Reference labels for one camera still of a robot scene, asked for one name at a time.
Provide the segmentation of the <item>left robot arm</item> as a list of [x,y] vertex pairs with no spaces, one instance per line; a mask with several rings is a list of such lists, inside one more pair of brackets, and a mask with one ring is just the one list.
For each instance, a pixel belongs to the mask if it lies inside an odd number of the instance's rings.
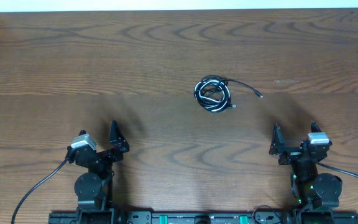
[[123,160],[124,153],[130,151],[129,143],[115,120],[111,122],[109,143],[112,148],[98,152],[96,141],[82,130],[67,147],[65,159],[88,170],[77,178],[74,185],[78,197],[77,223],[127,222],[126,214],[115,208],[112,202],[112,165]]

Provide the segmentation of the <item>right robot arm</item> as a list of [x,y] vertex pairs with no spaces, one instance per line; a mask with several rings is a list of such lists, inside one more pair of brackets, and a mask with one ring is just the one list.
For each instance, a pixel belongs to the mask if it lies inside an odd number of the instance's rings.
[[331,145],[313,121],[308,138],[297,147],[287,147],[280,126],[274,124],[269,154],[278,156],[280,165],[291,166],[291,191],[300,204],[283,214],[284,223],[334,223],[333,209],[339,206],[342,180],[319,173],[316,166],[328,156]]

